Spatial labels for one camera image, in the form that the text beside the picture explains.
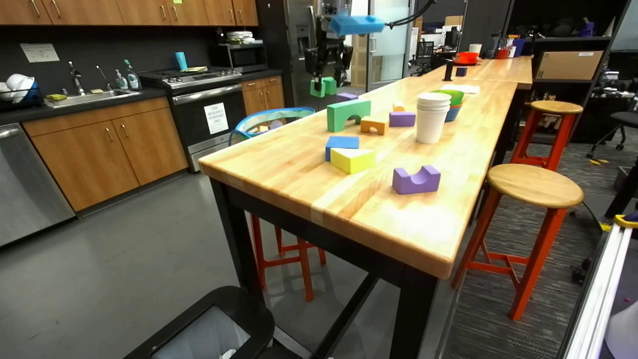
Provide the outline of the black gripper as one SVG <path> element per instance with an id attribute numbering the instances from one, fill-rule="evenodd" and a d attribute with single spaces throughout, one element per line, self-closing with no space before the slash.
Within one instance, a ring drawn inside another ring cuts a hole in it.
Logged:
<path id="1" fill-rule="evenodd" d="M 348 63 L 352 47 L 342 35 L 332 33 L 330 21 L 320 15 L 310 17 L 308 43 L 304 45 L 304 71 L 310 79 L 320 77 L 320 67 L 334 65 L 336 87 L 348 83 Z"/>

